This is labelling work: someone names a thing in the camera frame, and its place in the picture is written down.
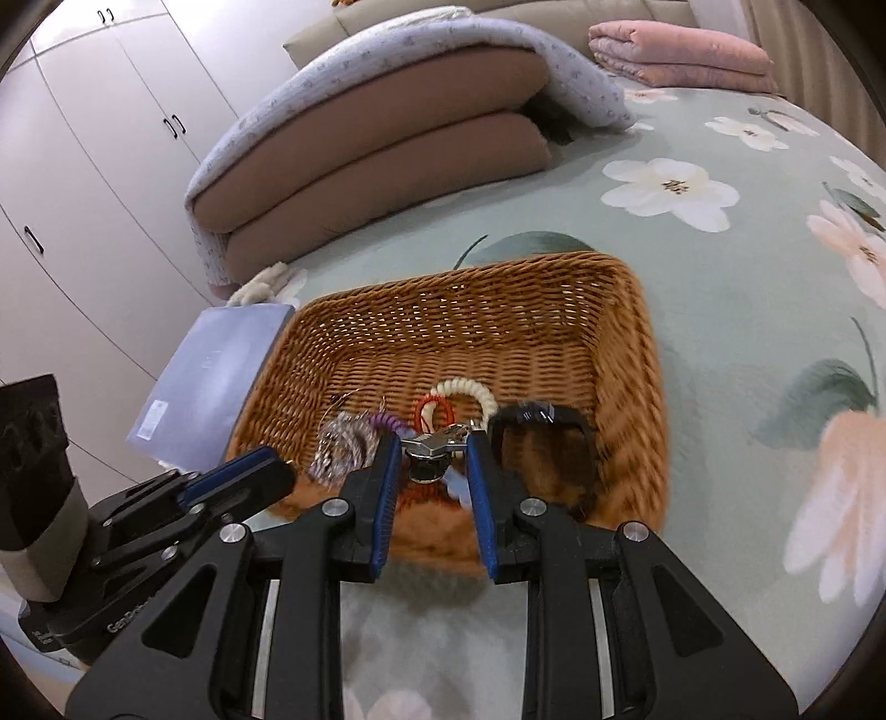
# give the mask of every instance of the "white wardrobe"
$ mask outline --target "white wardrobe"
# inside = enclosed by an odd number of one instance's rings
[[[126,436],[217,302],[183,209],[215,143],[296,70],[328,0],[65,0],[0,82],[0,382],[54,373],[88,500],[157,464]]]

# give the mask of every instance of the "wicker basket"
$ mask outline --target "wicker basket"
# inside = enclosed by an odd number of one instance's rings
[[[656,343],[639,281],[617,258],[593,252],[455,270],[309,303],[266,362],[229,458],[266,443],[303,471],[330,394],[364,388],[348,410],[374,411],[384,396],[389,411],[408,419],[418,396],[457,375],[487,384],[499,404],[545,399],[584,412],[598,431],[602,480],[587,521],[661,526],[668,465]],[[459,420],[478,416],[470,398],[454,405]],[[531,492],[561,499],[557,482],[526,466],[528,448],[506,445],[507,464],[524,470]],[[275,509],[295,517],[328,495],[299,472]],[[404,483],[391,553],[482,573],[470,512],[438,484]]]

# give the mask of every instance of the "sofa cushion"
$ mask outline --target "sofa cushion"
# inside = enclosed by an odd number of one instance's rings
[[[311,60],[323,55],[333,45],[338,45],[350,35],[338,22],[335,13],[318,20],[283,43],[284,50],[299,70]]]
[[[306,110],[203,191],[194,216],[211,232],[244,225],[319,177],[452,122],[517,109],[548,82],[522,48],[471,47],[365,82]]]
[[[234,232],[225,262],[238,282],[410,205],[543,170],[548,144],[523,115],[494,113],[411,137],[310,184]]]
[[[516,0],[518,3],[527,3],[532,0]],[[346,7],[339,7],[335,12],[336,19],[341,23],[349,35],[356,35],[367,27],[372,27],[380,22],[409,15],[419,10],[430,10],[440,5],[452,4],[466,7],[479,15],[481,12],[496,10],[515,3],[515,0],[454,0],[447,3],[444,0],[369,0],[359,2]]]

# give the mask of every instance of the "bed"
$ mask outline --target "bed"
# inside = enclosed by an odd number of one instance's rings
[[[545,173],[314,251],[299,302],[459,262],[626,261],[664,373],[664,539],[807,708],[883,595],[886,173],[781,98],[619,82],[627,132],[573,129]],[[519,717],[521,587],[390,566],[343,589],[342,644],[351,720]]]

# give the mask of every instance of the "white beaded strap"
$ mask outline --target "white beaded strap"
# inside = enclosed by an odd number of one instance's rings
[[[443,395],[444,397],[449,397],[451,395],[468,395],[473,397],[478,403],[480,403],[480,408],[483,410],[483,419],[480,421],[480,425],[484,430],[486,430],[486,426],[489,424],[489,419],[498,412],[498,403],[495,401],[492,391],[482,382],[477,382],[471,378],[450,378],[449,380],[443,380],[443,382],[440,382],[435,387],[431,388],[431,394]],[[437,407],[436,403],[427,403],[422,408],[423,424],[430,428],[433,428],[435,407]]]

